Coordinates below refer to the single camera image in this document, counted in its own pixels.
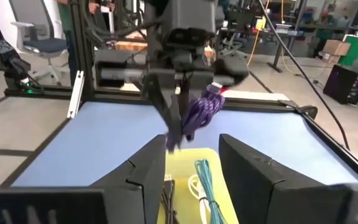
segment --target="gray office chair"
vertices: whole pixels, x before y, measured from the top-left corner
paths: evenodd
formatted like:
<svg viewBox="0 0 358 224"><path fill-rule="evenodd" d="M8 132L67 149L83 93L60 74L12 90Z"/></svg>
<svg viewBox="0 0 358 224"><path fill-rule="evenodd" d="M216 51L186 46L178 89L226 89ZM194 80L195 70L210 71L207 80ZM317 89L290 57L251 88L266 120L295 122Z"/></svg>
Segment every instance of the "gray office chair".
<svg viewBox="0 0 358 224"><path fill-rule="evenodd" d="M20 51L47 59L47 68L32 72L31 77L40 80L52 77L57 85L61 85L59 77L63 73L61 67L52 65L51 59L59 57L67 49L64 39L55 38L44 0L9 0L16 21L11 22L17 27L17 48Z"/></svg>

